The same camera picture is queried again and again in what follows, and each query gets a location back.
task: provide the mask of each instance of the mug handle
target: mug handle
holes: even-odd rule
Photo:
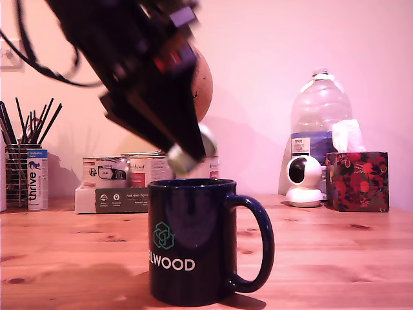
[[[227,196],[225,207],[228,211],[233,211],[240,205],[250,209],[258,222],[263,241],[263,261],[261,262],[261,268],[258,275],[254,280],[245,280],[235,273],[228,277],[228,284],[233,291],[240,293],[252,293],[261,288],[270,276],[272,265],[274,263],[274,233],[272,231],[271,221],[266,210],[257,200],[243,195]]]

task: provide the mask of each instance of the white security camera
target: white security camera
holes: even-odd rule
[[[317,188],[321,181],[321,165],[312,156],[300,155],[292,158],[286,169],[289,182],[292,184],[286,198],[295,207],[318,207],[323,200]]]

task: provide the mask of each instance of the pen holder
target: pen holder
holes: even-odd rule
[[[27,150],[41,149],[37,144],[6,144],[6,204],[27,206]]]

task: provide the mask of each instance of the green logo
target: green logo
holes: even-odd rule
[[[175,236],[171,234],[169,226],[164,222],[156,224],[154,243],[158,248],[164,248],[165,250],[175,245]]]

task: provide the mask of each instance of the canned food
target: canned food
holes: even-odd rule
[[[211,158],[205,158],[198,163],[194,170],[188,174],[176,174],[176,178],[179,179],[195,179],[195,178],[219,178],[219,157],[214,156]]]
[[[82,187],[127,187],[128,160],[122,157],[84,157]]]
[[[129,161],[129,184],[131,187],[148,187],[152,181],[174,178],[165,155],[161,152],[123,153]]]

